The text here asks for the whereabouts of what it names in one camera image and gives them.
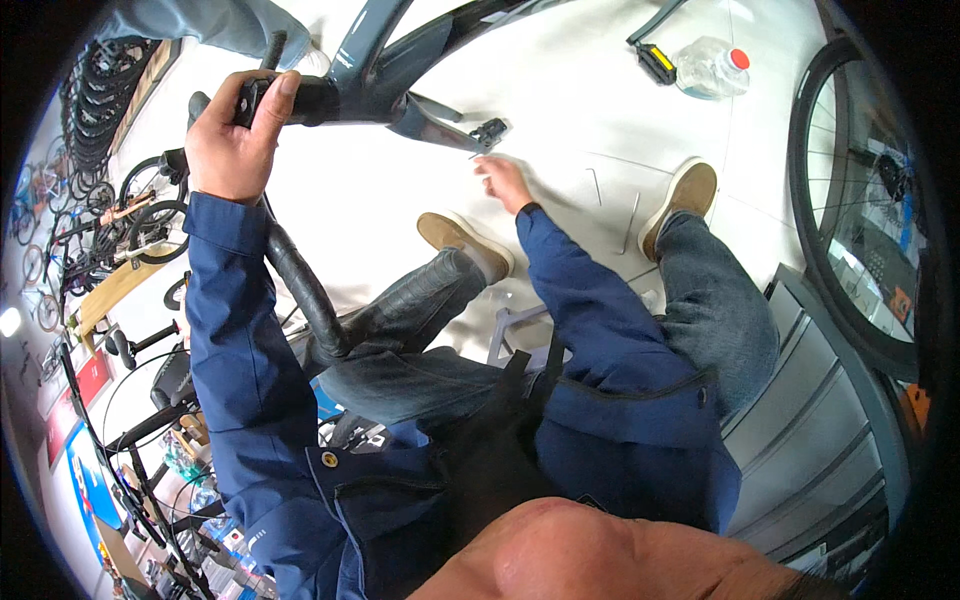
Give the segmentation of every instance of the navy work jacket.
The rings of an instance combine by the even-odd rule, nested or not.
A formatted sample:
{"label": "navy work jacket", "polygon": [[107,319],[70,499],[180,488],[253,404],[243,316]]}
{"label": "navy work jacket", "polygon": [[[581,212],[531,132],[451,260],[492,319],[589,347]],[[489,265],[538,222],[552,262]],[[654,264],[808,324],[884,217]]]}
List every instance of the navy work jacket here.
{"label": "navy work jacket", "polygon": [[[224,504],[280,598],[402,598],[449,558],[436,542],[450,526],[447,482],[430,439],[401,435],[412,423],[397,429],[407,444],[380,453],[318,447],[316,400],[274,314],[266,217],[193,193],[185,225],[191,369]],[[722,533],[740,471],[711,373],[671,351],[639,297],[541,208],[521,211],[516,229],[573,355],[536,430],[540,472],[558,495],[613,515]]]}

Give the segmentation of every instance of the white tiled floor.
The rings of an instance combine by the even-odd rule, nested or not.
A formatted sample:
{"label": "white tiled floor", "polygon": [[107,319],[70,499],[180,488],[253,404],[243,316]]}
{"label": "white tiled floor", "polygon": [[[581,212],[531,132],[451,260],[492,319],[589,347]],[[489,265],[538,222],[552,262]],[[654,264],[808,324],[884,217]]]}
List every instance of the white tiled floor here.
{"label": "white tiled floor", "polygon": [[[321,34],[329,55],[363,5],[278,4]],[[458,4],[418,0],[394,38]],[[659,7],[596,0],[552,8],[480,37],[414,89],[464,112],[466,131],[492,116],[508,120],[512,130],[496,150],[525,162],[535,195],[595,260],[638,292],[660,289],[660,306],[662,284],[638,251],[636,235],[662,203],[670,173],[690,156],[706,158],[721,174],[708,221],[762,288],[779,262],[803,266],[784,166],[793,94],[825,41],[813,0],[690,0],[649,37],[668,56],[704,35],[745,50],[751,88],[719,102],[657,87],[636,65],[624,39]],[[144,157],[182,145],[193,91],[212,95],[227,73],[255,66],[255,60],[186,41],[114,160],[118,182]],[[438,344],[484,360],[496,310],[539,303],[513,219],[484,196],[464,153],[378,126],[290,127],[280,136],[268,193],[278,220],[340,309],[372,300],[428,260],[433,250],[414,223],[424,210],[441,209],[459,212],[515,251],[518,269],[472,302]],[[530,327],[517,338],[528,348],[548,335],[548,327]]]}

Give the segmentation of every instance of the gray cabinet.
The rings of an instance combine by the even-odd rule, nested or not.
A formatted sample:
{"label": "gray cabinet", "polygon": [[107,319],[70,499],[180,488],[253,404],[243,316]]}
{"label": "gray cabinet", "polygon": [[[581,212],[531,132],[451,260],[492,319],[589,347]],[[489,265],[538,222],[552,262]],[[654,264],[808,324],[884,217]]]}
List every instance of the gray cabinet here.
{"label": "gray cabinet", "polygon": [[909,489],[891,398],[801,274],[780,265],[768,294],[780,361],[766,390],[724,423],[743,472],[727,535],[775,561],[853,576]]}

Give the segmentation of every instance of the jeans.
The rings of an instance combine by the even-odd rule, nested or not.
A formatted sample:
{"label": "jeans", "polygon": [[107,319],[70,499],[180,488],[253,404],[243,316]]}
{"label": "jeans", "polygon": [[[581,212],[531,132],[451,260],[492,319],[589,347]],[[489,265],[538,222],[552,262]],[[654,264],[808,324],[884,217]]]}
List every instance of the jeans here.
{"label": "jeans", "polygon": [[293,68],[310,49],[310,32],[270,0],[126,0],[116,3],[97,39],[195,37],[201,44],[262,59],[270,34],[287,32],[279,68]]}
{"label": "jeans", "polygon": [[[659,319],[666,344],[696,369],[717,372],[722,420],[756,398],[773,374],[780,345],[773,316],[699,216],[671,215],[656,251],[667,297],[666,315]],[[591,282],[584,285],[595,289]],[[617,294],[635,293],[622,280],[604,285],[616,286]],[[502,370],[462,358],[453,348],[423,349],[485,287],[472,260],[443,249],[345,322],[347,329],[370,333],[346,360],[320,374],[324,392],[387,425],[479,410]]]}

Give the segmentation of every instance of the jacket button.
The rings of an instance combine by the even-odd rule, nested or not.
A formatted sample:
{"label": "jacket button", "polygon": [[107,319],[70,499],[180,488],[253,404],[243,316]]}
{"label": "jacket button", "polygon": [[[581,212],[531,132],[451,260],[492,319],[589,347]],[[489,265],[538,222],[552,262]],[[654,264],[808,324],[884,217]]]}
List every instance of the jacket button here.
{"label": "jacket button", "polygon": [[325,467],[334,468],[340,464],[340,461],[337,459],[337,455],[333,452],[324,452],[320,455],[320,460],[324,463]]}

